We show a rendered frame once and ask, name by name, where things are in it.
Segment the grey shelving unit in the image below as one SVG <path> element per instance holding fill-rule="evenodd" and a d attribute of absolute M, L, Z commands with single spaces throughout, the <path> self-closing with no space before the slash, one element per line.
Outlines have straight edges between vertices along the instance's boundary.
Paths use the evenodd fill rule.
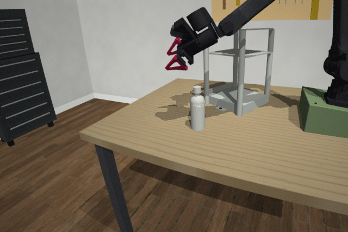
<path fill-rule="evenodd" d="M 267 29 L 269 30 L 268 51 L 245 49 L 246 30 L 265 30 L 250 28 L 241 28 L 234 34 L 233 49 L 214 52 L 209 52 L 209 48 L 203 50 L 205 104 L 210 103 L 212 105 L 216 105 L 217 107 L 215 109 L 217 110 L 229 110 L 236 113 L 237 116 L 242 116 L 269 102 L 275 30 L 274 28 Z M 233 82 L 209 89 L 209 54 L 233 57 Z M 264 94 L 244 89 L 245 58 L 264 54 L 268 54 Z"/>

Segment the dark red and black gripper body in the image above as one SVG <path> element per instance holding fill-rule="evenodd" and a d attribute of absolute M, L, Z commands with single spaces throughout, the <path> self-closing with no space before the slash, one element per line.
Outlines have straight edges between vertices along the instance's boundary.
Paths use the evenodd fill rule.
<path fill-rule="evenodd" d="M 185 50 L 182 48 L 182 41 L 183 39 L 181 39 L 181 44 L 177 46 L 177 54 L 176 54 L 176 58 L 178 59 L 178 61 L 183 65 L 186 66 L 186 62 L 182 59 L 182 57 L 186 57 L 188 59 L 188 64 L 192 65 L 194 63 L 194 56 L 195 54 L 201 52 L 204 50 L 204 48 L 200 46 L 200 49 L 190 53 L 189 55 L 185 52 Z M 196 41 L 197 43 L 200 43 L 198 40 L 198 37 L 196 35 Z"/>

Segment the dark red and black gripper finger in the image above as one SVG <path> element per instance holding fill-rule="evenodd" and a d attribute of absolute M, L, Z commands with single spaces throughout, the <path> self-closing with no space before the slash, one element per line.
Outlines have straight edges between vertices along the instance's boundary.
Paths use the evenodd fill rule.
<path fill-rule="evenodd" d="M 180 66 L 176 66 L 176 67 L 170 67 L 172 64 L 174 64 L 175 62 L 178 62 L 180 64 Z M 172 60 L 167 64 L 167 66 L 165 67 L 165 69 L 167 70 L 188 70 L 187 65 L 183 66 L 178 59 L 176 58 L 176 55 L 172 58 Z"/>
<path fill-rule="evenodd" d="M 174 48 L 174 46 L 178 44 L 180 45 L 181 44 L 181 40 L 179 38 L 175 38 L 173 44 L 171 45 L 170 49 L 168 50 L 167 52 L 167 55 L 174 55 L 174 54 L 177 54 L 177 51 L 174 51 L 174 52 L 171 52 L 172 49 Z"/>

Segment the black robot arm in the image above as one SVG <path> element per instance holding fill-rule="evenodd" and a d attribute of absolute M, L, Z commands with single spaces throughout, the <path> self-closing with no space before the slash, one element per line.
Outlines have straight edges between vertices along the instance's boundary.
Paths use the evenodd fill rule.
<path fill-rule="evenodd" d="M 205 7 L 187 16 L 192 28 L 184 18 L 171 27 L 171 36 L 183 39 L 182 48 L 189 55 L 218 43 L 218 38 L 231 36 L 241 29 L 275 0 L 247 0 L 216 26 Z M 212 24 L 211 24 L 212 23 Z M 196 31 L 208 27 L 197 34 Z M 200 43 L 196 41 L 196 35 Z M 186 40 L 185 40 L 186 39 Z M 337 55 L 336 55 L 337 54 Z M 348 0 L 333 0 L 333 37 L 324 70 L 333 76 L 331 86 L 324 93 L 326 104 L 348 108 Z"/>

